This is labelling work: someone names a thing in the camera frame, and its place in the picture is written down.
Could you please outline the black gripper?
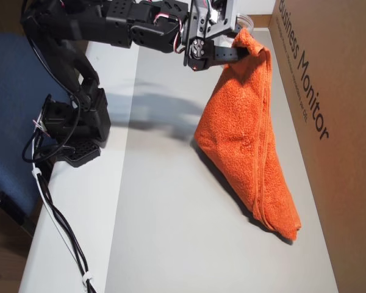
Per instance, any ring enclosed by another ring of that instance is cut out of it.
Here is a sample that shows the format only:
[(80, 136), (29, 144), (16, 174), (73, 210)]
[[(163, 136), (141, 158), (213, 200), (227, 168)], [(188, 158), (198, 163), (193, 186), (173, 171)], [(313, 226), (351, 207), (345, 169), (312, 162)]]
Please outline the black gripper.
[(184, 65), (202, 71), (244, 59), (249, 55), (247, 48), (227, 48), (214, 43), (215, 38), (231, 31), (231, 1), (192, 1), (184, 27)]

